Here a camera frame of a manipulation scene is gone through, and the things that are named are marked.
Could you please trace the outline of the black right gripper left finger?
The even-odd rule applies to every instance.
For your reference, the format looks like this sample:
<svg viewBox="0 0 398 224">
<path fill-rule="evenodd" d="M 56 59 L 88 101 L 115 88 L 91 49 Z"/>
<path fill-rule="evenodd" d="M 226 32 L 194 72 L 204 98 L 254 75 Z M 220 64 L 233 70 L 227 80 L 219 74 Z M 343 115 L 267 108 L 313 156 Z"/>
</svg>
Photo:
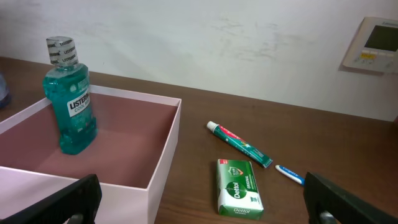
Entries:
<svg viewBox="0 0 398 224">
<path fill-rule="evenodd" d="M 89 174 L 1 220 L 1 224 L 94 224 L 101 199 L 102 191 L 98 177 Z"/>
</svg>

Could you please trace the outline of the purple foaming soap pump bottle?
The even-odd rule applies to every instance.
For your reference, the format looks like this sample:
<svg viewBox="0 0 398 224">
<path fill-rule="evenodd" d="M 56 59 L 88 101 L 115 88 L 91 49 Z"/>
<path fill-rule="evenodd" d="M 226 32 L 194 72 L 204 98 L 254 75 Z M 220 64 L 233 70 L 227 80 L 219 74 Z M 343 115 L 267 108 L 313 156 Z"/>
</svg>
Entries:
<svg viewBox="0 0 398 224">
<path fill-rule="evenodd" d="M 0 74 L 0 108 L 6 107 L 11 101 L 11 94 L 2 74 Z"/>
</svg>

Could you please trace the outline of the teal Listerine mouthwash bottle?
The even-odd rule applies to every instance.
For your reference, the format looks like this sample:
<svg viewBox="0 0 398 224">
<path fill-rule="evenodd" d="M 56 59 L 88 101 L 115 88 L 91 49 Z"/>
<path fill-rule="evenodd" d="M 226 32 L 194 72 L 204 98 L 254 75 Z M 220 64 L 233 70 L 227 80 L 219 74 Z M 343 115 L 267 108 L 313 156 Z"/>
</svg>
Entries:
<svg viewBox="0 0 398 224">
<path fill-rule="evenodd" d="M 53 106 L 62 152 L 76 155 L 86 149 L 97 135 L 89 91 L 89 70 L 78 61 L 71 37 L 48 37 L 46 43 L 53 68 L 44 76 L 44 92 Z"/>
</svg>

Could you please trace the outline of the green Dettol soap box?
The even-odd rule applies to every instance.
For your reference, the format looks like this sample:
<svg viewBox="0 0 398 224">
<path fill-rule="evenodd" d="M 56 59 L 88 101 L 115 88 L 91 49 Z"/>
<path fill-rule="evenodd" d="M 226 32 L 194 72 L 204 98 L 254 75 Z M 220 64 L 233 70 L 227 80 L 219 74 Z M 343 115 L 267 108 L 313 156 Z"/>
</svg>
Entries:
<svg viewBox="0 0 398 224">
<path fill-rule="evenodd" d="M 252 220 L 262 217 L 264 207 L 251 162 L 218 159 L 216 181 L 220 215 Z"/>
</svg>

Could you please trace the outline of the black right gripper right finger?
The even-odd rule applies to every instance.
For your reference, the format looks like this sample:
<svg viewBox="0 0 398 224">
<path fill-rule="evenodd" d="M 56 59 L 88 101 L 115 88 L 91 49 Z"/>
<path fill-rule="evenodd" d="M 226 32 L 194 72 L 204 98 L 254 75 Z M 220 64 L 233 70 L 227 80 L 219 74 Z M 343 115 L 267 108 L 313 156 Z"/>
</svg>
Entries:
<svg viewBox="0 0 398 224">
<path fill-rule="evenodd" d="M 361 200 L 319 174 L 306 174 L 303 197 L 309 223 L 397 223 L 396 217 Z"/>
</svg>

